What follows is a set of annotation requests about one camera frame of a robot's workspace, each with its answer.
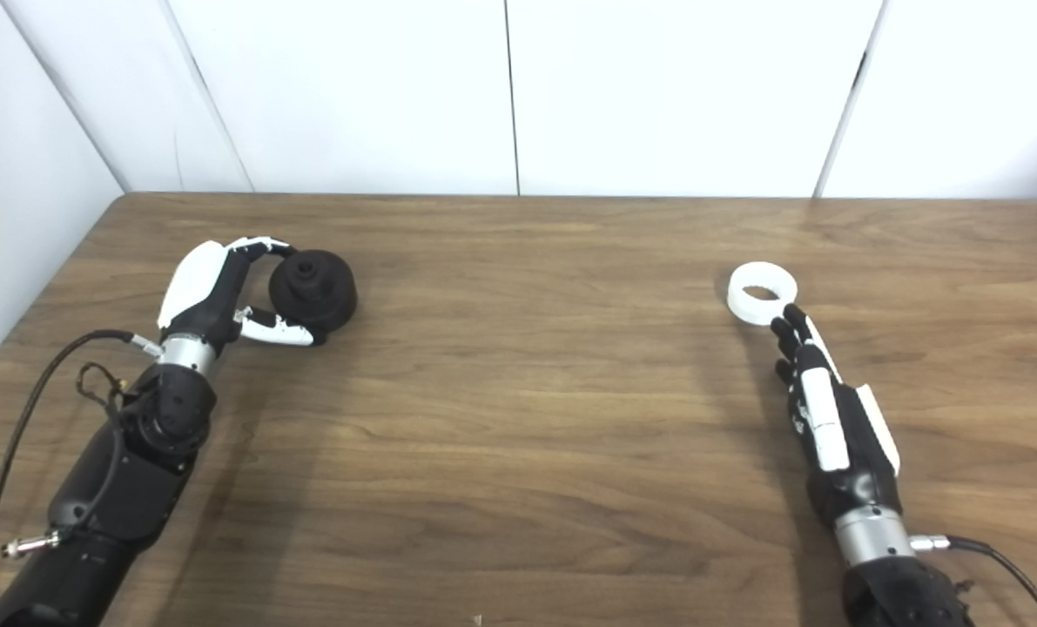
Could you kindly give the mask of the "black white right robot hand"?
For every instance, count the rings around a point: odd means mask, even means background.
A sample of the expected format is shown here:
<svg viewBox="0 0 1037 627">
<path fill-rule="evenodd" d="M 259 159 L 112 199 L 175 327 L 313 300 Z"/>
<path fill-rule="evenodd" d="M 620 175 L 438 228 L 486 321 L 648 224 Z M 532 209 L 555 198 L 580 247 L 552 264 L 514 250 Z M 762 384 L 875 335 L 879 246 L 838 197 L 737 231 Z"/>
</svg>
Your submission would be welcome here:
<svg viewBox="0 0 1037 627">
<path fill-rule="evenodd" d="M 814 515 L 826 528 L 854 509 L 900 515 L 900 453 L 870 386 L 842 380 L 819 329 L 794 303 L 773 318 L 770 331 L 782 354 L 774 369 L 808 463 Z"/>
</svg>

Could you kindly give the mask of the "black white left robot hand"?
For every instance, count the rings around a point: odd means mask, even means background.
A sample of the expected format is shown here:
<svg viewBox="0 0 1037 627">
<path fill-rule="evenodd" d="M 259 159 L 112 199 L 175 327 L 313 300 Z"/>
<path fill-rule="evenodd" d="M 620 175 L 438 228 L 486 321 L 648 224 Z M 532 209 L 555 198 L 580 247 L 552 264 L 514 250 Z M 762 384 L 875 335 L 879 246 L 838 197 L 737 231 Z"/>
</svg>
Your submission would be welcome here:
<svg viewBox="0 0 1037 627">
<path fill-rule="evenodd" d="M 244 237 L 231 245 L 209 239 L 192 249 L 161 302 L 159 364 L 207 372 L 239 338 L 285 346 L 323 345 L 323 334 L 288 321 L 283 314 L 237 305 L 254 261 L 268 254 L 287 259 L 296 251 L 272 237 Z"/>
</svg>

